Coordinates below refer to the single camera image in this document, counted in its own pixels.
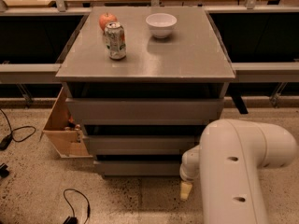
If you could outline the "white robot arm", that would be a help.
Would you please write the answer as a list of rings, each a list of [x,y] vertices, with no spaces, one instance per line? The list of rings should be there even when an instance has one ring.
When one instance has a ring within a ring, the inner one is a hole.
[[[286,129],[268,123],[219,119],[182,156],[180,198],[201,182],[204,224],[269,224],[260,168],[286,167],[298,145]]]

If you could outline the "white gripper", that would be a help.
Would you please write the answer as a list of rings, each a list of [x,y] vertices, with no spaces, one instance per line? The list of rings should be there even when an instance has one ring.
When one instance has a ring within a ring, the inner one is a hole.
[[[181,158],[179,169],[180,177],[180,199],[187,201],[192,190],[192,183],[199,176],[200,147],[195,146],[187,150]]]

